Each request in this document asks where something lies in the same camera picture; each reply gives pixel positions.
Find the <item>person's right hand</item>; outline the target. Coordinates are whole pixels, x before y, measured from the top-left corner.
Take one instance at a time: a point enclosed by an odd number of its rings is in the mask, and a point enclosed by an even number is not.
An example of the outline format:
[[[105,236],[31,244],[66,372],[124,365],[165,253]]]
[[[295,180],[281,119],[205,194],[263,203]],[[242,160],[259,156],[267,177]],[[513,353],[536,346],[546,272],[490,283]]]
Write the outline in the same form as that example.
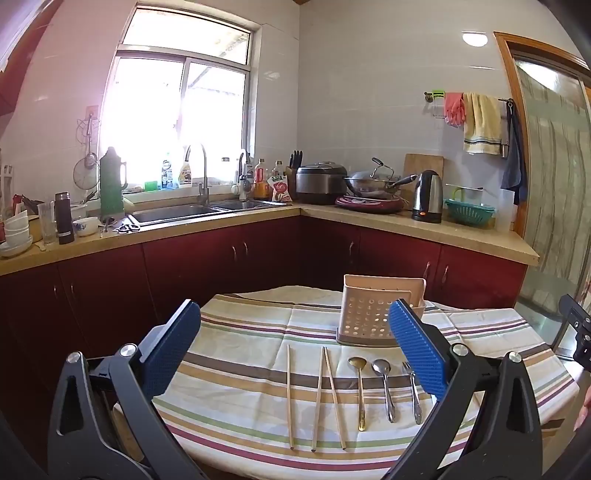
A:
[[[591,407],[591,386],[587,389],[582,407],[579,411],[577,420],[574,424],[573,431],[576,432],[583,425],[586,418],[589,416]]]

